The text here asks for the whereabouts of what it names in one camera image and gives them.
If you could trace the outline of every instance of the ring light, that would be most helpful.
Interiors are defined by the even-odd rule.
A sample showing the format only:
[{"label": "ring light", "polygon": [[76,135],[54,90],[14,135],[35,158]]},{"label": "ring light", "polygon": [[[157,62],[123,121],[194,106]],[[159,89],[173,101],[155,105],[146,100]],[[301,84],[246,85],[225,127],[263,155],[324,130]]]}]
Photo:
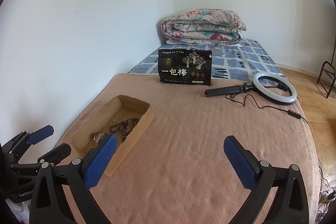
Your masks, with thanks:
[{"label": "ring light", "polygon": [[[281,96],[274,92],[271,92],[269,89],[265,88],[259,80],[268,79],[276,83],[282,83],[288,87],[288,91],[291,94],[290,96]],[[256,91],[262,97],[270,100],[273,103],[279,105],[291,105],[296,101],[297,94],[296,90],[291,83],[289,83],[285,78],[276,75],[270,72],[258,72],[253,75],[252,83],[254,88],[252,90]]]}]

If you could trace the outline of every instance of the folded floral comforter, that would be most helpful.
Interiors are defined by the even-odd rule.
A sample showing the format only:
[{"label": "folded floral comforter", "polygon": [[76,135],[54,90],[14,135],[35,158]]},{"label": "folded floral comforter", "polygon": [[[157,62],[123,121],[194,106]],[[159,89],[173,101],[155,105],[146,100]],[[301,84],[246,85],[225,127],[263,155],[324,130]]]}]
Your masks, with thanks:
[{"label": "folded floral comforter", "polygon": [[199,9],[174,14],[161,29],[165,37],[181,44],[226,46],[242,41],[246,26],[233,11]]}]

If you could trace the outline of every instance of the screw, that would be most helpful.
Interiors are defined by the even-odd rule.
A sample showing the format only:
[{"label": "screw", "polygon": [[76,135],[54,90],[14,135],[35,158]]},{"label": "screw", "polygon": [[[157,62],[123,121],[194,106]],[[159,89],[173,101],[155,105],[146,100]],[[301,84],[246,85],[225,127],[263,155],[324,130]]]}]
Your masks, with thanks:
[{"label": "screw", "polygon": [[295,170],[295,171],[298,171],[298,170],[299,170],[299,167],[298,167],[296,164],[293,164],[293,165],[292,165],[292,169]]},{"label": "screw", "polygon": [[47,168],[49,166],[49,163],[48,162],[44,162],[42,163],[41,167],[44,169],[44,168]]},{"label": "screw", "polygon": [[266,160],[261,160],[260,165],[263,166],[263,167],[269,167],[269,163]]},{"label": "screw", "polygon": [[75,158],[75,159],[72,160],[72,164],[73,164],[73,165],[80,164],[80,162],[81,162],[81,159],[80,159],[80,158]]}]

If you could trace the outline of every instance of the blue gripper pad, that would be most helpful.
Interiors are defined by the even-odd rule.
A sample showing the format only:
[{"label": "blue gripper pad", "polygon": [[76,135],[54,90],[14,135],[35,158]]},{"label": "blue gripper pad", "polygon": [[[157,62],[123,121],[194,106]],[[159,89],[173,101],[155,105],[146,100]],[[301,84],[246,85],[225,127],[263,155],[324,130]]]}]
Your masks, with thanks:
[{"label": "blue gripper pad", "polygon": [[47,125],[30,134],[27,142],[28,144],[37,144],[40,141],[50,137],[52,134],[54,134],[54,128],[51,125]]},{"label": "blue gripper pad", "polygon": [[84,173],[84,185],[86,189],[97,186],[114,152],[117,149],[117,138],[111,134],[101,150],[97,153]]},{"label": "blue gripper pad", "polygon": [[244,188],[253,191],[257,186],[256,172],[229,137],[224,140],[224,153]]}]

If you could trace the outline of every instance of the cardboard box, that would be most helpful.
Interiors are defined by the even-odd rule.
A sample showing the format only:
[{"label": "cardboard box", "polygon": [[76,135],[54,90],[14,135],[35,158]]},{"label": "cardboard box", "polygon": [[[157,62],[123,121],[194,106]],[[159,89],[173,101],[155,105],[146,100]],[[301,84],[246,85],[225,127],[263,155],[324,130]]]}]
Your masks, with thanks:
[{"label": "cardboard box", "polygon": [[103,105],[83,126],[73,138],[72,144],[79,156],[83,158],[90,148],[96,146],[93,141],[95,134],[110,133],[109,128],[111,126],[133,117],[139,118],[140,121],[126,137],[124,142],[122,142],[122,137],[114,133],[118,140],[117,150],[104,172],[104,174],[110,177],[154,120],[154,115],[149,103],[126,95],[114,97],[107,102],[107,104]]}]

